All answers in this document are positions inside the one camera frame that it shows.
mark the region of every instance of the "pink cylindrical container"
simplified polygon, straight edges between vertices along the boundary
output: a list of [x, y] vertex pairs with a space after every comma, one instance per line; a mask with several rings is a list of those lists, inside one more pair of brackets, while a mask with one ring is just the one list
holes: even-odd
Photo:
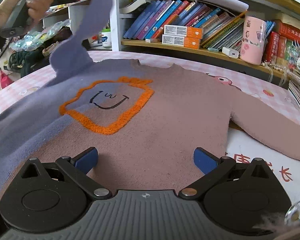
[[243, 27], [240, 59], [254, 65], [260, 65], [265, 36], [266, 22], [255, 17], [246, 16]]

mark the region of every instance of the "blue gripper pad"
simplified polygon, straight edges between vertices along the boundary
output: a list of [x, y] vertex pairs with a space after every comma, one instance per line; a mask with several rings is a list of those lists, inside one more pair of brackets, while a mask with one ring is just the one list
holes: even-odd
[[87, 174], [98, 163], [98, 151], [95, 147], [90, 147], [74, 157], [72, 164], [78, 170]]
[[195, 149], [193, 153], [194, 164], [202, 171], [204, 174], [208, 174], [210, 171], [218, 166], [219, 158], [213, 156], [213, 159], [208, 152], [204, 149]]

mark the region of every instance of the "red book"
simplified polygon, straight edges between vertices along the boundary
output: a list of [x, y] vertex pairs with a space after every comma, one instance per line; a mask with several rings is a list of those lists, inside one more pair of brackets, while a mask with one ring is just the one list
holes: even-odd
[[280, 20], [275, 20], [274, 30], [279, 33], [280, 36], [288, 38], [289, 40], [296, 40], [300, 44], [300, 30], [294, 26], [286, 23], [282, 23]]
[[199, 15], [197, 15], [189, 23], [187, 23], [186, 26], [190, 27], [196, 20], [198, 20], [199, 18], [201, 18], [209, 10], [210, 10], [210, 8], [206, 7]]
[[168, 25], [171, 23], [171, 19], [175, 18], [174, 15], [179, 15], [180, 12], [182, 12], [186, 6], [188, 6], [189, 2], [184, 0], [183, 3], [163, 22], [163, 24], [160, 26], [160, 28], [157, 29], [157, 31], [152, 35], [152, 39], [158, 39], [163, 33], [163, 29], [165, 25]]
[[276, 60], [276, 63], [279, 65], [284, 65], [284, 55], [286, 53], [286, 43], [287, 43], [287, 38], [280, 36], [279, 44], [278, 44], [277, 60]]
[[263, 54], [263, 61], [275, 64], [277, 61], [278, 45], [280, 35], [276, 32], [271, 32], [268, 38], [265, 53]]

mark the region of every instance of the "silver screw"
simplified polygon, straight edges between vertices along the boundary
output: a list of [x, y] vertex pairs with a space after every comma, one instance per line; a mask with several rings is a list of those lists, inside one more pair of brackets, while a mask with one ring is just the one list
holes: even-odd
[[197, 194], [197, 190], [195, 190], [194, 188], [186, 187], [181, 190], [181, 193], [185, 196], [194, 196]]
[[98, 197], [103, 197], [106, 196], [110, 193], [110, 191], [106, 188], [97, 188], [94, 192], [94, 195], [98, 196]]

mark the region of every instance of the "purple book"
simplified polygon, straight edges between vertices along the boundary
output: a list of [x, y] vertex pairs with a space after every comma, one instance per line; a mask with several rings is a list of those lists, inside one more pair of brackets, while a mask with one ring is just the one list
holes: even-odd
[[151, 18], [147, 23], [146, 27], [143, 28], [141, 33], [137, 36], [138, 40], [144, 40], [148, 32], [153, 28], [157, 20], [159, 20], [159, 15], [172, 3], [171, 0], [166, 1], [166, 3], [159, 9], [159, 11]]
[[146, 27], [146, 25], [148, 24], [148, 22], [151, 20], [151, 18], [157, 13], [157, 11], [159, 11], [159, 9], [165, 4], [165, 1], [157, 1], [156, 5], [157, 7], [153, 10], [153, 12], [149, 15], [149, 17], [145, 20], [145, 22], [141, 25], [141, 27], [138, 29], [138, 31], [135, 33], [135, 35], [133, 35], [132, 39], [136, 39], [138, 37], [138, 35], [141, 33], [141, 31], [143, 30], [144, 27]]

